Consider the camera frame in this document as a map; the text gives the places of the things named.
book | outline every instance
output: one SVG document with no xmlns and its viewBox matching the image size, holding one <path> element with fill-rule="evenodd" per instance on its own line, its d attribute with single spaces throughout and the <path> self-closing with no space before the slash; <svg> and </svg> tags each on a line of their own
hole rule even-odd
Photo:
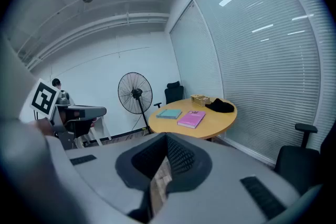
<svg viewBox="0 0 336 224">
<path fill-rule="evenodd" d="M 182 111 L 180 109 L 165 109 L 156 115 L 157 118 L 161 119 L 174 119 L 176 120 L 180 116 Z"/>
<path fill-rule="evenodd" d="M 201 120 L 205 116 L 205 111 L 194 111 L 191 110 L 187 114 L 185 114 L 178 122 L 177 124 L 180 126 L 185 126 L 189 128 L 195 129 L 198 124 L 201 122 Z"/>
</svg>

office chair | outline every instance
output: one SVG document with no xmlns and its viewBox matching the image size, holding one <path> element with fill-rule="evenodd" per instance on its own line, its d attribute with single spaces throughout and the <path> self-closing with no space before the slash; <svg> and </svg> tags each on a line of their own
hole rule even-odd
<svg viewBox="0 0 336 224">
<path fill-rule="evenodd" d="M 334 165 L 336 121 L 321 144 L 321 154 L 317 150 L 306 148 L 309 134 L 317 133 L 315 126 L 297 123 L 295 129 L 304 132 L 301 147 L 281 147 L 274 171 L 303 195 L 310 187 L 324 183 L 327 173 Z"/>
<path fill-rule="evenodd" d="M 166 104 L 179 101 L 183 99 L 183 91 L 184 87 L 180 86 L 180 82 L 177 81 L 175 83 L 168 83 L 167 89 L 164 90 L 164 93 L 166 95 Z M 156 103 L 154 106 L 157 105 L 158 108 L 160 108 L 160 104 L 162 103 Z"/>
</svg>

desk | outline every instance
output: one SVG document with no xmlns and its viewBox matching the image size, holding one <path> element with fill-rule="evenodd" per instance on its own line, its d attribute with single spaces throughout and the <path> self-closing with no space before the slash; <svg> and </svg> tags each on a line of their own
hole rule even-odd
<svg viewBox="0 0 336 224">
<path fill-rule="evenodd" d="M 217 136 L 227 129 L 234 123 L 237 117 L 237 108 L 231 102 L 220 98 L 222 101 L 230 103 L 235 107 L 235 111 L 231 113 L 220 113 L 215 112 L 206 106 L 199 106 L 191 102 L 191 99 L 184 99 L 180 101 L 176 101 L 170 104 L 167 104 L 157 111 L 155 111 L 149 118 L 149 126 L 153 130 L 154 133 L 161 132 L 172 132 L 185 134 L 189 136 L 193 136 L 196 138 L 207 139 L 213 136 Z M 158 119 L 156 115 L 165 109 L 181 109 L 182 113 L 177 118 L 177 120 L 170 119 Z M 205 116 L 196 129 L 179 126 L 177 121 L 182 118 L 188 111 L 190 110 L 199 110 L 205 111 Z"/>
</svg>

chair headrest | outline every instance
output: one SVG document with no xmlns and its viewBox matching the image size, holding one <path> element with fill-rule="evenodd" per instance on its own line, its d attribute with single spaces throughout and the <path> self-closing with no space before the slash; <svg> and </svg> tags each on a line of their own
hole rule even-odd
<svg viewBox="0 0 336 224">
<path fill-rule="evenodd" d="M 168 83 L 168 84 L 167 84 L 167 88 L 168 88 L 168 89 L 170 89 L 170 88 L 176 88 L 176 87 L 178 87 L 178 86 L 180 86 L 180 82 L 179 82 L 179 81 L 174 82 L 174 83 Z"/>
</svg>

yellow tabletop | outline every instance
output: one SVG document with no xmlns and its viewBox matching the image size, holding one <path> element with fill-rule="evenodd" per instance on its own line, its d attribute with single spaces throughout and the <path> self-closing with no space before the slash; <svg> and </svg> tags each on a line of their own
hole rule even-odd
<svg viewBox="0 0 336 224">
<path fill-rule="evenodd" d="M 205 106 L 199 106 L 191 102 L 191 99 L 184 99 L 167 104 L 156 110 L 149 118 L 149 126 L 155 133 L 172 132 L 207 139 L 225 132 L 234 123 L 237 117 L 237 108 L 230 101 L 220 98 L 222 101 L 230 103 L 235 107 L 231 113 L 215 112 Z M 158 119 L 156 115 L 164 109 L 181 109 L 182 113 L 176 120 Z M 195 128 L 179 126 L 177 121 L 190 110 L 205 111 L 205 116 Z"/>
</svg>

